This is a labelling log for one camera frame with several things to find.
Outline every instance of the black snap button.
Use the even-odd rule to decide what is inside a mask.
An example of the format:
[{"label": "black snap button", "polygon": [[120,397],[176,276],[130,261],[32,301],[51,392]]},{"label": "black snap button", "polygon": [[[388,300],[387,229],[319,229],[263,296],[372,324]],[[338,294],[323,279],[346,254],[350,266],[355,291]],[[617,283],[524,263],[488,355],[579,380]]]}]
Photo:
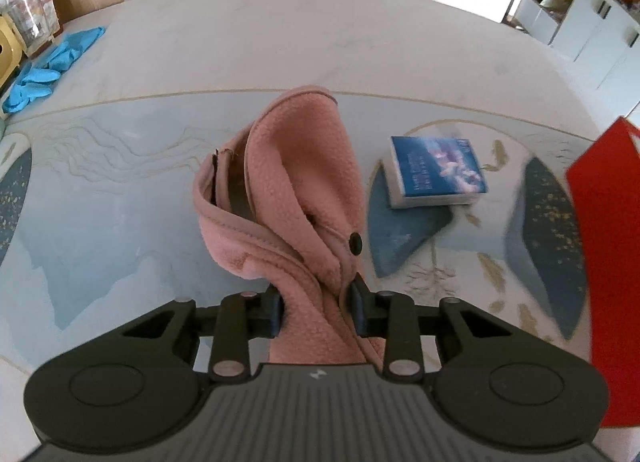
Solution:
[{"label": "black snap button", "polygon": [[362,238],[358,233],[351,233],[349,236],[349,248],[354,256],[358,256],[362,252]]}]

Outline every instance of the plastic container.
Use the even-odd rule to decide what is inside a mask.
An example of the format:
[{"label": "plastic container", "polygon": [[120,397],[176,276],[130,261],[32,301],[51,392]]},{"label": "plastic container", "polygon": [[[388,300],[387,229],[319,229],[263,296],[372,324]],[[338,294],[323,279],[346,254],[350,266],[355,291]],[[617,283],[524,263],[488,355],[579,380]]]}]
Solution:
[{"label": "plastic container", "polygon": [[27,55],[40,48],[51,36],[42,0],[12,0],[7,13],[20,32]]}]

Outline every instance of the logo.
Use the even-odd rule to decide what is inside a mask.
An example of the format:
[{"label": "logo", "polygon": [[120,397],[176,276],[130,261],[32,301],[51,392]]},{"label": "logo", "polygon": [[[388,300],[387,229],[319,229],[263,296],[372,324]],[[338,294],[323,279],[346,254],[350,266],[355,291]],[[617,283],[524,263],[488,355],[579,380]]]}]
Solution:
[{"label": "logo", "polygon": [[320,379],[325,377],[327,373],[321,368],[318,368],[315,372],[311,372],[309,375],[313,377],[316,381],[319,381]]}]

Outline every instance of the white cabinet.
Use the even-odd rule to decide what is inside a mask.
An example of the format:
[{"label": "white cabinet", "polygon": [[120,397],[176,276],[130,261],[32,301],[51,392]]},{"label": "white cabinet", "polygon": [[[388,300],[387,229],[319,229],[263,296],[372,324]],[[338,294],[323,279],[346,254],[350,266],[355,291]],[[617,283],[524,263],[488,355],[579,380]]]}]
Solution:
[{"label": "white cabinet", "polygon": [[598,90],[617,116],[626,116],[635,108],[634,115],[638,114],[635,118],[640,119],[640,106],[636,107],[640,102],[640,38],[633,36],[628,45],[630,48],[627,47]]},{"label": "white cabinet", "polygon": [[521,0],[513,17],[530,32],[529,27],[533,27],[540,9],[540,5],[535,0]]},{"label": "white cabinet", "polygon": [[575,59],[584,85],[590,89],[600,86],[637,34],[634,20],[612,0],[605,1],[601,15],[602,21]]},{"label": "white cabinet", "polygon": [[558,29],[558,22],[535,0],[521,0],[514,17],[532,37],[545,45]]},{"label": "white cabinet", "polygon": [[551,46],[575,60],[603,21],[601,13],[612,0],[574,0]]}]

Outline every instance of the red folder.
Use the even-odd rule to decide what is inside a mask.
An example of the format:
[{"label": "red folder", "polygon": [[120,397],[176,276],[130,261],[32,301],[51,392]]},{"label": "red folder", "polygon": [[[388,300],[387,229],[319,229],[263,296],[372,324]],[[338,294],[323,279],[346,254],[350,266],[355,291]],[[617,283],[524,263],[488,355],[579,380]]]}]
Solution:
[{"label": "red folder", "polygon": [[640,131],[619,118],[568,169],[591,300],[591,363],[607,380],[603,426],[640,426]]}]

